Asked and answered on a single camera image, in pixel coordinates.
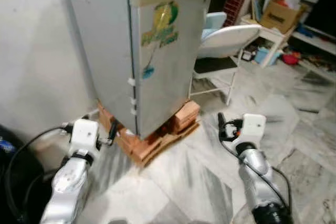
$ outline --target mini fridge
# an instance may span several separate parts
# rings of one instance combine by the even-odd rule
[[[99,100],[141,139],[188,98],[210,0],[71,0]]]

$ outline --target television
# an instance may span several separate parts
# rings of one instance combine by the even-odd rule
[[[336,40],[335,0],[318,0],[304,24],[309,30]]]

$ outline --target refrigerator door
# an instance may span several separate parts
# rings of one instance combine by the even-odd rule
[[[188,89],[210,0],[130,0],[138,134],[178,111]]]

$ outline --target refrigerator logo sticker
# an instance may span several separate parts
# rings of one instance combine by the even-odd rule
[[[151,42],[157,41],[156,43],[161,48],[176,41],[179,32],[174,31],[173,23],[177,18],[178,11],[179,7],[175,1],[158,4],[154,9],[152,29],[142,34],[141,46],[147,46]]]

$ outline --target blue container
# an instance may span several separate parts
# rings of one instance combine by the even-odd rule
[[[262,63],[262,61],[264,60],[264,58],[266,57],[266,55],[268,54],[268,49],[267,48],[265,48],[265,47],[259,47],[258,48],[258,51],[257,51],[257,54],[256,54],[256,56],[255,56],[255,58],[254,58],[254,60],[257,62],[257,63],[259,63],[259,64],[261,64]],[[271,58],[271,60],[269,61],[269,63],[268,63],[268,65],[274,65],[275,64],[275,61],[278,59],[278,57],[281,55],[281,53],[280,52],[276,52],[273,56],[272,56],[272,58]]]

